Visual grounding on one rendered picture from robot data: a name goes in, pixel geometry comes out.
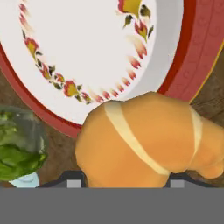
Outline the green lettuce in clear pack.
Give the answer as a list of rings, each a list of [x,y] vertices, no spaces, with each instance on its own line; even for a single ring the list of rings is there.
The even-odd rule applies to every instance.
[[[30,110],[0,104],[0,182],[38,187],[46,148],[43,125]]]

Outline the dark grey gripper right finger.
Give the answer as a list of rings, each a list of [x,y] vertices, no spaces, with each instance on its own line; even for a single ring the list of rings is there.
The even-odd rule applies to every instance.
[[[170,188],[185,188],[189,186],[214,188],[213,185],[191,178],[185,172],[177,173],[177,174],[172,173],[168,180],[168,186]]]

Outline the golden croissant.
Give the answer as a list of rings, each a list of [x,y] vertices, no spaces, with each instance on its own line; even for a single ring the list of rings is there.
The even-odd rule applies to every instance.
[[[76,140],[90,187],[163,187],[173,173],[224,172],[224,128],[185,101],[149,92],[94,109]]]

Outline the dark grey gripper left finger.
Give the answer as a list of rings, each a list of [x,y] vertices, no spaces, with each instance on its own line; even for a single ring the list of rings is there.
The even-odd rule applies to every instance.
[[[82,188],[85,186],[85,175],[82,171],[64,171],[58,179],[41,185],[42,188]]]

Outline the white floral plate red rim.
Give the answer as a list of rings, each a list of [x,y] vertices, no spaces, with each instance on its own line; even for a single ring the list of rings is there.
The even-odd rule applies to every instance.
[[[109,100],[191,102],[223,47],[224,0],[0,0],[3,74],[70,137]]]

